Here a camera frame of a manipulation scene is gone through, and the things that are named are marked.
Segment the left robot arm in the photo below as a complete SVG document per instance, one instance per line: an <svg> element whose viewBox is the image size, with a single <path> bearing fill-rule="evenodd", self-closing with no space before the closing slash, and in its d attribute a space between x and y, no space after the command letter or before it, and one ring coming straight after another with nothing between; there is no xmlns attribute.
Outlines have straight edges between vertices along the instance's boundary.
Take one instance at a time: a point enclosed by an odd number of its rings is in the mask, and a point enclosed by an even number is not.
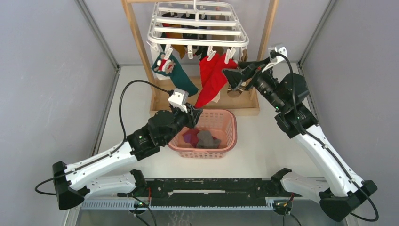
<svg viewBox="0 0 399 226"><path fill-rule="evenodd" d="M190 104L185 106L186 112L176 107L157 111L143 127L106 152L77 163L54 163L52 172L58 208L68 210L81 204L86 197L108 192L144 195L147 183L132 174L116 179L103 178L103 175L159 152L160 147L167 146L183 128L194 128L203 109Z"/></svg>

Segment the pink plastic laundry basket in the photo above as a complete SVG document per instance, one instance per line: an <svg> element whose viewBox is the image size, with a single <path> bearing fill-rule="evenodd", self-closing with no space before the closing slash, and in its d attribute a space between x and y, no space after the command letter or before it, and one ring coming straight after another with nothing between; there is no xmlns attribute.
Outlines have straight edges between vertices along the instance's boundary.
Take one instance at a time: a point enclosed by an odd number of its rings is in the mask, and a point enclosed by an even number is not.
<svg viewBox="0 0 399 226"><path fill-rule="evenodd" d="M219 159L235 147L237 143L237 122L235 115L224 109L205 109L195 129L209 130L213 137L221 140L218 149L193 148L185 143L183 134L189 130L185 127L169 142L168 147L184 158Z"/></svg>

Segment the grey sock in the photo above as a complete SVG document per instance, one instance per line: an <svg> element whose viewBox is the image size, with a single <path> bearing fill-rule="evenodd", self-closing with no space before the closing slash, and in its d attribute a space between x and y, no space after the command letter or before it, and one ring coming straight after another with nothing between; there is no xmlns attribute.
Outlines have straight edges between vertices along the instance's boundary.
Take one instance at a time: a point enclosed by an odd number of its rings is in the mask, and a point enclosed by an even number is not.
<svg viewBox="0 0 399 226"><path fill-rule="evenodd" d="M221 140L212 136L209 130L200 130L197 134L196 148L200 149L218 149Z"/></svg>

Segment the red fuzzy sock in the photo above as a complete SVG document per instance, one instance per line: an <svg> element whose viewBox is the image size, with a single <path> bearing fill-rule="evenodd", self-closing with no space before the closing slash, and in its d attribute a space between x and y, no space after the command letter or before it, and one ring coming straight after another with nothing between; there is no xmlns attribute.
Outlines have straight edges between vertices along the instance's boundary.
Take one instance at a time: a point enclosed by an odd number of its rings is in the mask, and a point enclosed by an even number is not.
<svg viewBox="0 0 399 226"><path fill-rule="evenodd" d="M210 60L208 58L206 56L199 63L202 90L198 95L195 108L202 108L211 102L227 83L222 73L224 68L236 69L238 67L232 59L225 63L226 54L216 53Z"/></svg>

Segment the orange pink purple sock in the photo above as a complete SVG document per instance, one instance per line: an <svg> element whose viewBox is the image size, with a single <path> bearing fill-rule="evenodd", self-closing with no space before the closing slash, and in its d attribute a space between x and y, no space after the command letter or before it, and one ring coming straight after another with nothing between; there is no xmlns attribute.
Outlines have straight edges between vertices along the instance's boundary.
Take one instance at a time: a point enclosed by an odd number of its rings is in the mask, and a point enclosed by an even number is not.
<svg viewBox="0 0 399 226"><path fill-rule="evenodd" d="M190 144L193 148L197 148L197 144L199 139L197 134L199 133L198 129L189 129L183 134L183 139L185 143Z"/></svg>

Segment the white plastic clip hanger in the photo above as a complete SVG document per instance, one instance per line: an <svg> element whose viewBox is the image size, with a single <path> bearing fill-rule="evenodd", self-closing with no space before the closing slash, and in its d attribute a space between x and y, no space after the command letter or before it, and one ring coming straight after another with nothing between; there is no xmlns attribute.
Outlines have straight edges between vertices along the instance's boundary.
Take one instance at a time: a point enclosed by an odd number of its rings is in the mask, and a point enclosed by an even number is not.
<svg viewBox="0 0 399 226"><path fill-rule="evenodd" d="M161 1L154 5L147 33L147 43L154 50L172 52L172 46L183 46L188 58L193 49L206 47L208 54L216 47L228 50L237 58L237 50L249 44L233 6L226 2L205 0Z"/></svg>

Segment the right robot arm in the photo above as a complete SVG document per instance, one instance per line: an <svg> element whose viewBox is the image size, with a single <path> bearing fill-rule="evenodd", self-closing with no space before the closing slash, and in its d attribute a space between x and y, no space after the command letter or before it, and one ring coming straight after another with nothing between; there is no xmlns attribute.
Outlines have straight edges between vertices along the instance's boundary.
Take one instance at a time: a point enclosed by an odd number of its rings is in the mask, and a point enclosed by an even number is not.
<svg viewBox="0 0 399 226"><path fill-rule="evenodd" d="M324 181L317 181L281 169L272 176L276 195L293 193L312 200L336 222L354 215L356 208L370 201L376 184L355 173L328 141L316 117L303 104L309 90L302 75L289 72L278 81L268 60L245 62L237 69L222 72L231 87L246 82L273 106L278 127L302 147L324 177Z"/></svg>

